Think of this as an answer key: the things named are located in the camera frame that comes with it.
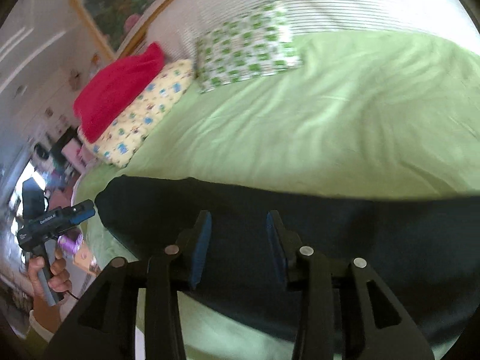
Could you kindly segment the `left forearm green sleeve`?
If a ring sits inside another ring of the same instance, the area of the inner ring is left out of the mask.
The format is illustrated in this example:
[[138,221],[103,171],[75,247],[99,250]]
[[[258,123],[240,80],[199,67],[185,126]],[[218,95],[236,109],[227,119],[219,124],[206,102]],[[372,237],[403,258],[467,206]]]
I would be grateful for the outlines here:
[[42,297],[35,296],[28,322],[24,343],[32,352],[41,353],[62,323],[59,305],[49,306]]

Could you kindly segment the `left hand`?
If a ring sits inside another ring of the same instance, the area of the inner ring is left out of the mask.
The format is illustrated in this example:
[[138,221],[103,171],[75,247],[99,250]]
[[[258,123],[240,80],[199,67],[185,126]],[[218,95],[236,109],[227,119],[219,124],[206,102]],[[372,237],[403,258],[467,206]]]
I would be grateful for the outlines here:
[[72,289],[64,253],[55,249],[55,258],[33,255],[28,262],[28,278],[32,284],[34,301],[42,301],[48,309],[58,306]]

